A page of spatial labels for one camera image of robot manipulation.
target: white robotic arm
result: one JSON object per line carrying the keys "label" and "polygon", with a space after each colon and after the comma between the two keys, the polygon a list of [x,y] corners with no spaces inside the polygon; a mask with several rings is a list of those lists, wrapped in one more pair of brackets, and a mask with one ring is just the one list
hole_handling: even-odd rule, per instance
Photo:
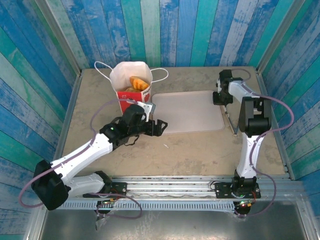
{"label": "white robotic arm", "polygon": [[150,113],[153,113],[154,109],[155,105],[152,103],[132,104],[125,110],[123,116],[116,117],[100,129],[94,141],[93,139],[88,141],[70,154],[51,163],[45,160],[39,162],[34,177],[59,165],[31,185],[47,209],[58,208],[67,198],[88,193],[110,193],[112,181],[104,172],[97,171],[89,176],[75,177],[76,174],[96,159],[125,145],[130,137],[136,137],[136,141],[140,134],[161,136],[168,124],[159,119],[157,124],[154,120],[149,120]]}
{"label": "white robotic arm", "polygon": [[[242,132],[240,162],[232,183],[228,189],[224,189],[219,183],[215,184],[217,197],[240,198],[246,195],[252,196],[251,193],[256,192],[258,198],[260,190],[253,167],[257,165],[259,149],[264,140],[264,137],[259,140],[257,138],[271,128],[271,100],[256,94],[243,82],[242,78],[233,77],[231,70],[221,71],[216,85],[218,91],[213,93],[215,105],[232,104],[234,97],[241,103],[238,124]],[[250,162],[250,153],[256,141]]]}

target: metal base plate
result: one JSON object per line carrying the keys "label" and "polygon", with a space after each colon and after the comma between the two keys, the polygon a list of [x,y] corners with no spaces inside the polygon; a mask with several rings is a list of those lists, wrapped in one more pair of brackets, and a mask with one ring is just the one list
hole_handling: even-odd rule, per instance
{"label": "metal base plate", "polygon": [[254,194],[256,199],[261,198],[260,188],[258,183],[255,184],[253,193],[251,191],[232,192],[231,182],[216,182],[214,184],[215,195],[217,199],[253,199]]}

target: metal frame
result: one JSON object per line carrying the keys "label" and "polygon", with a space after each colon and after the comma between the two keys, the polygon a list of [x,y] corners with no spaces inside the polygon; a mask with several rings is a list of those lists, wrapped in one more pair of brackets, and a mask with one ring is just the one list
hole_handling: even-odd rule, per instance
{"label": "metal frame", "polygon": [[268,47],[266,48],[258,66],[257,71],[258,73],[262,73],[270,58],[274,54],[275,50],[277,49],[279,43],[281,42],[282,38],[284,37],[285,33],[287,32],[288,28],[290,27],[292,21],[296,17],[298,11],[300,10],[301,6],[304,4],[305,0],[294,0],[291,7],[289,8],[287,14],[284,16],[281,25],[277,29],[276,33],[274,34],[272,40],[270,41]]}
{"label": "metal frame", "polygon": [[36,4],[38,5],[39,9],[41,10],[45,20],[49,24],[50,28],[52,29],[55,37],[57,38],[58,42],[60,43],[67,59],[69,60],[75,74],[80,74],[81,70],[77,63],[74,53],[72,52],[67,39],[65,37],[64,32],[60,28],[55,16],[53,15],[50,6],[48,5],[46,0],[35,0]]}

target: beige table surface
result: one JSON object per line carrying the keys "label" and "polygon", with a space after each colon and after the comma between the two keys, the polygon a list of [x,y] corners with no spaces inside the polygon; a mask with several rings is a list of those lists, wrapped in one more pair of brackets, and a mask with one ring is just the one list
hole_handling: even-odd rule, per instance
{"label": "beige table surface", "polygon": [[[169,77],[152,85],[151,95],[187,91],[216,90],[216,79],[223,69],[234,67],[171,67]],[[247,84],[259,91],[253,67],[245,67],[252,74]],[[108,69],[102,70],[109,75]],[[247,73],[232,72],[234,77],[246,78]],[[162,71],[153,72],[154,79],[165,76]],[[63,154],[77,149],[92,137],[89,121],[97,109],[116,98],[107,79],[95,69],[83,71],[76,105],[70,123]],[[240,103],[234,99],[227,106],[234,124],[240,112]],[[119,104],[104,109],[95,119],[93,127],[98,131],[113,118],[121,116]],[[198,133],[168,134],[161,137],[141,135],[134,146],[121,146],[97,159],[79,175],[102,170],[109,176],[170,176],[170,175],[233,175],[240,160],[242,136],[233,136],[224,116],[224,130]],[[257,168],[268,174],[284,174],[283,163],[273,134],[265,137],[259,152]]]}

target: painted wood panel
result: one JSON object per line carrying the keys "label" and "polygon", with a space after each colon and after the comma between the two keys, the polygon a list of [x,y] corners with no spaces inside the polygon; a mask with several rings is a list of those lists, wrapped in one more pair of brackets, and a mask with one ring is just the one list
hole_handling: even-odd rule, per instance
{"label": "painted wood panel", "polygon": [[140,0],[121,0],[132,61],[146,61]]}
{"label": "painted wood panel", "polygon": [[23,240],[24,235],[20,234],[6,234],[6,235],[0,235],[0,240]]}
{"label": "painted wood panel", "polygon": [[0,115],[0,131],[23,144],[44,159],[53,159],[55,147],[58,142],[55,142],[54,146],[50,145],[2,105],[0,105]]}
{"label": "painted wood panel", "polygon": [[[34,0],[0,1],[0,68],[0,239],[19,240],[31,209],[18,195],[53,159],[76,79]],[[28,187],[23,201],[37,199]]]}
{"label": "painted wood panel", "polygon": [[[299,98],[319,79],[320,77],[320,56],[313,62],[302,77],[297,80],[295,85],[286,93],[283,101],[288,104],[289,107],[293,106]],[[282,106],[277,106],[274,110],[275,116],[279,120],[286,112],[286,109]]]}
{"label": "painted wood panel", "polygon": [[73,86],[76,80],[76,74],[74,71],[70,71],[70,69],[68,68],[67,63],[59,53],[44,25],[38,18],[37,13],[35,12],[30,0],[17,0],[16,2],[17,6],[21,10],[20,12],[23,13],[25,18],[28,20],[28,24],[33,27],[38,37],[41,39],[41,42],[44,44],[49,55],[52,57],[52,59],[60,69],[61,73],[65,77],[65,80],[70,86]]}
{"label": "painted wood panel", "polygon": [[60,87],[46,78],[45,82],[39,77],[23,54],[17,49],[11,39],[0,28],[0,52],[15,66],[19,74],[32,86],[39,96],[51,107],[61,121],[65,119],[68,108],[68,98]]}
{"label": "painted wood panel", "polygon": [[0,183],[22,189],[34,176],[34,173],[7,159],[0,157]]}
{"label": "painted wood panel", "polygon": [[291,162],[303,157],[320,146],[320,124],[290,145],[286,152]]}
{"label": "painted wood panel", "polygon": [[62,49],[58,39],[56,38],[54,32],[52,31],[51,27],[49,26],[49,24],[47,23],[47,20],[45,18],[45,16],[43,15],[43,13],[41,12],[40,8],[38,7],[37,3],[35,0],[29,0],[30,4],[33,7],[34,12],[36,13],[37,17],[39,18],[39,20],[41,21],[41,24],[43,25],[45,31],[47,32],[47,34],[49,35],[49,37],[51,38],[52,43],[54,44],[54,46],[56,47],[56,50],[59,52],[59,54],[61,55],[61,57],[64,60],[64,63],[66,64],[66,66],[69,68],[70,72],[72,74],[74,74],[74,76],[76,77],[76,73],[74,71],[74,69],[72,68],[64,50]]}
{"label": "painted wood panel", "polygon": [[[307,12],[304,14],[303,18],[295,28],[293,34],[290,36],[290,38],[286,42],[280,54],[278,55],[276,60],[274,60],[274,63],[266,76],[268,79],[274,79],[276,77],[282,65],[288,59],[288,57],[292,53],[292,50],[296,47],[298,42],[301,40],[302,36],[305,34],[310,24],[313,22],[313,20],[317,16],[317,12],[319,11],[320,11],[320,2],[318,0],[313,0],[312,4],[309,6]],[[270,86],[269,84],[271,84],[269,81],[265,83],[267,90]]]}
{"label": "painted wood panel", "polygon": [[179,0],[160,0],[161,66],[176,65]]}
{"label": "painted wood panel", "polygon": [[272,85],[267,87],[270,95],[282,99],[284,92],[290,89],[320,53],[320,15],[317,16],[294,49],[291,49],[287,60],[283,63]]}
{"label": "painted wood panel", "polygon": [[0,209],[0,234],[25,234],[30,213]]}
{"label": "painted wood panel", "polygon": [[309,196],[310,204],[313,208],[314,215],[320,216],[320,205],[319,205],[320,193]]}
{"label": "painted wood panel", "polygon": [[271,42],[273,36],[277,32],[281,22],[285,18],[291,4],[294,0],[279,0],[277,6],[275,7],[270,20],[265,27],[265,30],[260,38],[258,45],[256,46],[254,53],[248,63],[249,66],[258,66],[261,58],[263,57],[265,51],[267,50],[269,43]]}
{"label": "painted wood panel", "polygon": [[[0,183],[0,209],[31,213],[31,208],[25,208],[18,203],[18,195],[20,191],[20,188]],[[25,192],[22,200],[28,205],[33,205],[39,202],[37,195],[33,192]]]}
{"label": "painted wood panel", "polygon": [[81,1],[61,0],[61,2],[71,21],[83,52],[88,59],[89,67],[93,68],[95,61],[102,61],[102,58],[88,22],[84,5]]}
{"label": "painted wood panel", "polygon": [[286,45],[288,39],[291,37],[291,35],[293,34],[293,32],[295,31],[296,27],[298,26],[299,22],[301,21],[301,19],[303,18],[303,16],[305,15],[306,11],[308,10],[310,4],[313,2],[313,0],[305,0],[303,5],[301,6],[300,10],[298,11],[298,13],[296,14],[296,16],[294,17],[291,25],[289,26],[289,28],[287,29],[287,31],[285,32],[283,38],[280,40],[280,43],[278,44],[278,46],[276,47],[273,55],[271,56],[269,62],[267,63],[265,69],[263,70],[263,75],[266,76],[271,68],[271,66],[273,65],[273,63],[275,62],[275,60],[277,59],[277,57],[279,56],[280,52],[282,51],[282,49],[284,48],[284,46]]}
{"label": "painted wood panel", "polygon": [[57,82],[61,86],[61,91],[69,98],[71,96],[71,87],[62,78],[57,78],[52,72],[53,70],[42,60],[36,50],[30,44],[25,35],[21,32],[17,24],[10,17],[8,11],[0,3],[0,27],[9,36],[11,41],[16,45],[19,51],[24,55],[32,67],[37,71],[42,79],[48,78],[53,83]]}
{"label": "painted wood panel", "polygon": [[219,0],[199,0],[190,66],[205,65],[218,2]]}
{"label": "painted wood panel", "polygon": [[26,103],[28,103],[28,105],[31,106],[56,131],[56,133],[59,134],[63,123],[1,53],[0,66],[3,69],[6,69],[6,71],[0,71],[0,78],[4,80]]}
{"label": "painted wood panel", "polygon": [[48,3],[51,12],[54,13],[54,18],[60,26],[80,69],[89,68],[87,57],[82,49],[82,46],[61,0],[47,0],[46,2]]}
{"label": "painted wood panel", "polygon": [[237,5],[238,0],[219,0],[204,63],[206,67],[219,66]]}
{"label": "painted wood panel", "polygon": [[233,62],[234,66],[249,63],[277,4],[278,0],[259,0]]}
{"label": "painted wood panel", "polygon": [[102,62],[113,68],[117,64],[109,29],[100,0],[82,0],[86,18],[90,24]]}
{"label": "painted wood panel", "polygon": [[101,3],[111,36],[116,61],[118,63],[130,61],[130,49],[121,0],[102,0]]}
{"label": "painted wood panel", "polygon": [[220,66],[233,66],[258,0],[239,0],[222,52]]}
{"label": "painted wood panel", "polygon": [[287,148],[320,123],[320,102],[310,108],[297,120],[283,135],[284,145]]}
{"label": "painted wood panel", "polygon": [[146,63],[150,67],[160,67],[160,6],[157,1],[149,0],[141,0],[140,4]]}
{"label": "painted wood panel", "polygon": [[318,194],[320,193],[320,169],[308,174],[302,178],[300,181],[303,181],[303,186],[308,195]]}
{"label": "painted wood panel", "polygon": [[[48,0],[69,45],[76,45],[72,51],[83,49],[83,54],[75,54],[79,65],[85,56],[91,68],[94,61],[105,53],[109,55],[112,49],[116,63],[132,60],[145,61],[151,67],[256,67],[292,2]],[[101,17],[101,4],[106,24]],[[99,17],[93,20],[93,12],[88,9],[95,9],[93,15]],[[100,31],[95,30],[99,24],[90,21],[101,23]],[[108,43],[109,37],[107,41],[98,40],[108,32],[112,43]]]}
{"label": "painted wood panel", "polygon": [[198,3],[198,0],[184,0],[179,3],[175,57],[176,67],[190,66]]}
{"label": "painted wood panel", "polygon": [[0,78],[0,105],[39,134],[48,143],[56,145],[59,135],[20,96]]}
{"label": "painted wood panel", "polygon": [[63,75],[59,66],[48,52],[45,43],[37,35],[36,30],[27,20],[17,3],[12,2],[11,0],[2,0],[1,4],[6,8],[6,10],[3,11],[3,8],[1,7],[1,12],[3,12],[3,18],[5,19],[4,24],[7,23],[6,21],[14,21],[14,24],[18,27],[18,29],[14,29],[7,26],[7,30],[12,31],[13,33],[18,30],[21,31],[27,38],[32,48],[36,51],[37,55],[42,59],[43,63],[49,68],[51,74],[54,75],[56,79],[60,79],[62,83],[66,83],[65,87],[69,90],[69,92],[71,92],[72,88],[68,84],[68,80],[66,80],[66,77]]}

